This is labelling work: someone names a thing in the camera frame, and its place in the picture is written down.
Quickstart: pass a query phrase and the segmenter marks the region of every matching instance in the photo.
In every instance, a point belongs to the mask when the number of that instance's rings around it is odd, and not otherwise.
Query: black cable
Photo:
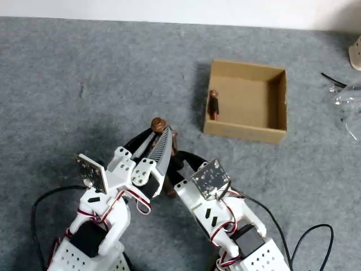
[[[308,230],[306,230],[306,232],[301,236],[301,238],[299,239],[295,249],[294,249],[294,252],[293,252],[293,255],[291,257],[291,264],[293,265],[293,260],[294,258],[296,257],[296,253],[298,251],[298,248],[299,246],[301,245],[303,239],[306,237],[306,235],[308,235],[308,233],[310,233],[311,231],[315,230],[315,229],[318,229],[318,228],[329,228],[330,231],[331,231],[331,237],[330,237],[330,240],[329,240],[329,245],[328,245],[328,249],[327,249],[327,253],[326,253],[326,256],[322,262],[322,266],[320,268],[320,271],[323,271],[323,269],[325,268],[326,266],[326,263],[328,261],[328,258],[329,258],[329,255],[331,253],[331,249],[332,249],[332,244],[333,244],[333,228],[328,225],[328,224],[319,224],[319,225],[315,225],[311,228],[309,228]]]
[[[235,190],[236,192],[238,192],[240,195],[242,195],[243,197],[245,197],[246,199],[249,199],[250,201],[254,202],[255,204],[261,206],[263,209],[266,210],[266,212],[270,215],[270,217],[272,218],[272,221],[274,222],[274,224],[276,225],[280,235],[281,235],[281,239],[282,239],[282,243],[286,252],[286,257],[287,257],[287,262],[290,268],[290,271],[293,271],[293,267],[292,267],[292,262],[291,262],[291,256],[289,254],[289,250],[288,250],[288,246],[287,246],[287,242],[286,242],[286,238],[283,234],[283,231],[280,227],[280,225],[278,224],[276,218],[274,217],[274,215],[272,214],[272,212],[266,207],[264,206],[262,203],[260,203],[259,201],[251,198],[250,196],[245,195],[244,193],[240,192],[239,190],[232,188],[233,190]]]
[[[219,198],[217,198],[218,201],[220,201],[227,193],[228,189],[231,187],[232,181],[229,180],[227,183],[226,188],[223,190],[223,192],[221,193],[221,195],[219,196]]]
[[[284,236],[284,233],[280,227],[280,225],[278,224],[276,218],[274,217],[274,215],[272,214],[272,212],[266,207],[264,206],[262,203],[260,203],[259,201],[251,198],[250,196],[247,196],[245,195],[244,193],[240,192],[239,190],[235,189],[235,188],[232,188],[233,190],[235,190],[237,193],[239,193],[241,196],[243,196],[244,198],[254,202],[255,204],[261,206],[264,210],[267,211],[267,213],[271,216],[272,218],[272,221],[275,223],[280,235],[281,235],[281,239],[282,239],[282,243],[283,243],[283,246],[284,246],[284,249],[285,249],[285,253],[286,253],[286,257],[287,257],[287,262],[288,262],[288,265],[289,265],[289,268],[290,268],[290,271],[293,271],[293,260],[294,258],[296,257],[296,253],[298,251],[298,248],[299,246],[301,245],[303,239],[308,235],[308,233],[310,233],[311,231],[317,229],[317,228],[322,228],[322,227],[325,227],[325,228],[329,228],[330,231],[331,231],[331,238],[330,238],[330,241],[329,241],[329,245],[328,245],[328,249],[327,249],[327,253],[326,253],[326,256],[322,262],[322,266],[320,268],[320,271],[323,271],[325,266],[326,266],[326,263],[328,261],[328,258],[329,258],[329,255],[331,253],[331,249],[332,249],[332,244],[333,244],[333,228],[328,225],[328,224],[319,224],[319,225],[315,225],[311,228],[309,228],[302,236],[301,238],[299,239],[299,241],[297,242],[297,245],[294,249],[294,252],[293,252],[293,255],[292,257],[290,257],[290,254],[289,254],[289,250],[288,250],[288,246],[287,246],[287,242],[286,242],[286,238]]]
[[[344,89],[345,87],[347,87],[346,84],[341,83],[341,82],[333,79],[331,76],[328,76],[328,75],[326,75],[326,74],[323,73],[323,72],[321,73],[321,75],[322,75],[323,77],[327,78],[328,80],[331,80],[332,82],[335,82],[335,83],[337,84],[337,86],[339,86],[339,87],[341,87],[341,88],[343,88],[343,89]]]
[[[42,253],[41,247],[40,247],[40,243],[36,234],[36,208],[38,206],[38,204],[45,198],[47,198],[48,196],[60,192],[60,191],[65,191],[65,190],[71,190],[71,189],[78,189],[78,190],[86,190],[87,188],[85,186],[81,186],[81,185],[70,185],[70,186],[63,186],[63,187],[58,187],[56,189],[53,189],[49,192],[46,192],[45,194],[43,194],[41,197],[39,197],[33,207],[32,207],[32,216],[31,216],[31,231],[32,231],[32,236],[33,236],[33,240],[34,240],[34,244],[36,246],[37,249],[37,253],[38,253],[38,257],[40,260],[40,264],[41,264],[41,269],[43,271],[46,271],[46,266],[45,266],[45,260],[44,260],[44,255]]]

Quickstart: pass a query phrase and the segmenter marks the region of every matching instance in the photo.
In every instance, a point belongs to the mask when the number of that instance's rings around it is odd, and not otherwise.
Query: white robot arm
[[[203,162],[188,180],[175,172],[170,175],[178,179],[173,184],[183,203],[212,244],[220,248],[215,270],[290,270],[275,242],[266,237],[265,225],[230,187],[230,178],[218,160]]]
[[[84,184],[77,217],[52,258],[49,271],[130,270],[119,242],[130,223],[127,198],[144,215],[163,187],[172,151],[172,131],[147,129],[118,147],[107,168],[83,154],[76,156]]]

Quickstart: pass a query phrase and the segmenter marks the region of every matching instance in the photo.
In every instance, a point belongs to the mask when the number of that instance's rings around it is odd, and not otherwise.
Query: cardboard box
[[[218,120],[210,119],[209,92],[218,92]],[[286,71],[252,63],[213,60],[204,133],[278,143],[287,132]]]

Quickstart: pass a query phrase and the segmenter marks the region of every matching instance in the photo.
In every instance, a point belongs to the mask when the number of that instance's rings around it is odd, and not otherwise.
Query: brown figurine
[[[209,108],[208,112],[211,120],[217,120],[219,115],[218,93],[215,90],[209,92]]]

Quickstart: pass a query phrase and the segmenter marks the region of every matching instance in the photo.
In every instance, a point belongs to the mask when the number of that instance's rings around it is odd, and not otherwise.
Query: clear plastic object
[[[334,89],[330,92],[337,93],[333,104],[341,115],[341,122],[354,140],[361,140],[361,84]]]

